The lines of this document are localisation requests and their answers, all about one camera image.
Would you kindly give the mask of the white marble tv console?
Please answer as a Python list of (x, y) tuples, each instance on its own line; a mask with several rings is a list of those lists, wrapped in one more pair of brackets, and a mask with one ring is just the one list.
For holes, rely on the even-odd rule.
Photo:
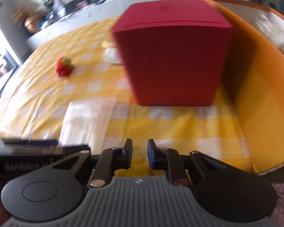
[(119, 16), (130, 5), (149, 1), (161, 0), (106, 0), (99, 5), (88, 5), (86, 8), (72, 12), (70, 15), (35, 33), (27, 40), (27, 44), (34, 51), (39, 46), (62, 34), (93, 22)]

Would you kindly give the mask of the yellow white checkered tablecloth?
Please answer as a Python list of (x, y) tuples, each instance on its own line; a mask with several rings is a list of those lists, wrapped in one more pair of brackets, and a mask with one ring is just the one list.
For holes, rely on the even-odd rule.
[[(106, 19), (61, 35), (40, 46), (9, 81), (0, 99), (0, 137), (57, 139), (70, 102), (113, 97), (116, 105), (105, 134), (106, 147), (133, 140), (132, 165), (117, 176), (161, 175), (149, 168), (147, 141), (180, 154), (198, 150), (251, 172), (249, 150), (224, 88), (210, 107), (143, 107), (132, 95), (121, 66), (106, 63), (102, 41), (110, 37), (114, 19)], [(55, 63), (70, 58), (74, 70), (59, 78)]]

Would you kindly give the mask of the leafy plant in glass vase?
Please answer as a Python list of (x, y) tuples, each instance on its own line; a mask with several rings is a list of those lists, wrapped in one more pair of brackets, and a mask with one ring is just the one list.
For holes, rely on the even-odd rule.
[(66, 15), (66, 8), (62, 0), (41, 0), (50, 18), (62, 18)]

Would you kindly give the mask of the orange storage bin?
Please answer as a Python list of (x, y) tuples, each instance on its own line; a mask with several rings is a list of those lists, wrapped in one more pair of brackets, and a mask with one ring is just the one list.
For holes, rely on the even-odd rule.
[(264, 175), (284, 167), (284, 55), (229, 5), (248, 2), (203, 0), (233, 25), (223, 84), (234, 105), (253, 170)]

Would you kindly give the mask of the copper round vase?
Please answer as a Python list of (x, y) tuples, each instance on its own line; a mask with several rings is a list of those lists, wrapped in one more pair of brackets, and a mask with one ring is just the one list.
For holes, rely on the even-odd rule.
[(25, 20), (24, 26), (26, 29), (34, 34), (40, 30), (40, 25), (42, 22), (42, 15), (39, 12), (31, 13)]

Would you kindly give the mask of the white round towel pad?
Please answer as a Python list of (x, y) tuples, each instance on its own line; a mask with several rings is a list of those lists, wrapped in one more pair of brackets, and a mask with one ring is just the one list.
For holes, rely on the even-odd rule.
[(116, 48), (106, 48), (104, 50), (102, 57), (106, 63), (112, 64), (112, 65), (122, 64), (122, 61), (118, 55)]

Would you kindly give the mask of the red cube box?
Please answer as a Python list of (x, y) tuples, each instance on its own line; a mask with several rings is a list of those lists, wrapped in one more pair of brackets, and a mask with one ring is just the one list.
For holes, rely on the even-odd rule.
[(210, 106), (232, 24), (201, 0), (132, 4), (111, 28), (141, 106)]

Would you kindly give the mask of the orange crochet strawberry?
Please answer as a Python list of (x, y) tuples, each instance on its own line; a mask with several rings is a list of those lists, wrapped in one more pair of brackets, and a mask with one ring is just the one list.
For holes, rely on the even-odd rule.
[(69, 77), (74, 70), (74, 65), (70, 58), (60, 57), (55, 63), (55, 72), (59, 78)]

